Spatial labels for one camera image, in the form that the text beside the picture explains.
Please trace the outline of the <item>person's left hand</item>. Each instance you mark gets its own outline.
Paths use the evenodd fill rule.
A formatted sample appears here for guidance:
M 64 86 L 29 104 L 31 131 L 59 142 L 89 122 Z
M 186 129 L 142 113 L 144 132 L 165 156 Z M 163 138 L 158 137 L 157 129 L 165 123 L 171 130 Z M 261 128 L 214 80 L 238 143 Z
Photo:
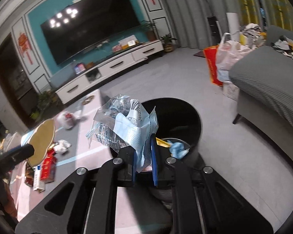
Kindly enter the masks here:
M 9 185 L 0 180 L 0 205 L 11 217 L 17 217 L 17 210 L 14 204 L 13 197 L 11 196 Z

